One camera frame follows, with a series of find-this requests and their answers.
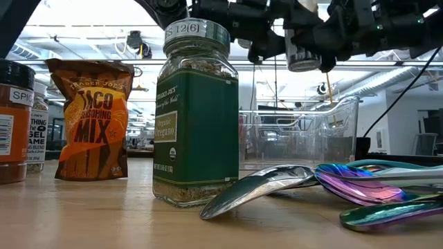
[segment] orange spice jar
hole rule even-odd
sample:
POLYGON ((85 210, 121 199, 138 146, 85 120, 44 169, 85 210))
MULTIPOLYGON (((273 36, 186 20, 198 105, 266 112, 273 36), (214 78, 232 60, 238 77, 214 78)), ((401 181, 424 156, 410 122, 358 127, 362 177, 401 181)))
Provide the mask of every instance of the orange spice jar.
POLYGON ((0 59, 0 184, 26 177, 26 150, 35 72, 0 59))

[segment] spice bottle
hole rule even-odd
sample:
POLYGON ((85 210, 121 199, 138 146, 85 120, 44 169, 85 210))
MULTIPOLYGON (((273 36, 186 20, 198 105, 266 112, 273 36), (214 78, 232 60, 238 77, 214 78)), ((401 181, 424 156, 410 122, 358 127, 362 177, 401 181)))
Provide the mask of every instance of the spice bottle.
POLYGON ((238 179, 238 74, 228 31, 188 18, 165 29, 157 82, 153 192, 187 207, 238 179))
POLYGON ((0 183, 26 177, 34 76, 33 69, 0 59, 0 183))
POLYGON ((26 160, 28 173, 38 173, 44 168, 49 117, 49 107, 44 102, 45 95, 46 86, 36 82, 34 85, 34 105, 30 114, 28 158, 26 160))

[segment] black robotic arm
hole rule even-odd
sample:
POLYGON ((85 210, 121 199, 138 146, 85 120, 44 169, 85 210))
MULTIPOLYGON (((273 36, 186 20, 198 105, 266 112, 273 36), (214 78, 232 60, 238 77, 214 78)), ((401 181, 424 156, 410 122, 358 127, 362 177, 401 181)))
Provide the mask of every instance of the black robotic arm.
POLYGON ((162 29, 186 17, 221 24, 232 42, 251 42, 248 59, 254 63, 291 51, 294 64, 321 58, 319 68, 328 72, 353 55, 409 48, 414 58, 443 44, 443 12, 423 16, 443 0, 332 0, 327 21, 309 9, 311 0, 192 0, 189 9, 186 0, 135 1, 162 29), (276 19, 284 20, 286 37, 272 31, 276 19))

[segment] taco seasoning mix bag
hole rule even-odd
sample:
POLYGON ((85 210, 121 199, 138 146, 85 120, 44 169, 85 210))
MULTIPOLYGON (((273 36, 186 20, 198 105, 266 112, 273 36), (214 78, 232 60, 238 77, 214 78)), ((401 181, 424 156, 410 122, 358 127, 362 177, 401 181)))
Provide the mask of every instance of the taco seasoning mix bag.
POLYGON ((134 67, 115 62, 46 60, 66 98, 67 145, 55 177, 98 181, 127 177, 127 99, 134 67))

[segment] clear plastic bin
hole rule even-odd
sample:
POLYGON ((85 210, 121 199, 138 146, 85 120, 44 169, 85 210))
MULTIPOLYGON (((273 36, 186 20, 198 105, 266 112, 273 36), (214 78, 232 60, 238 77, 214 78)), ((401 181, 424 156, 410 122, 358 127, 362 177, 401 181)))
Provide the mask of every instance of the clear plastic bin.
POLYGON ((359 98, 327 111, 240 111, 240 169, 354 161, 359 98))

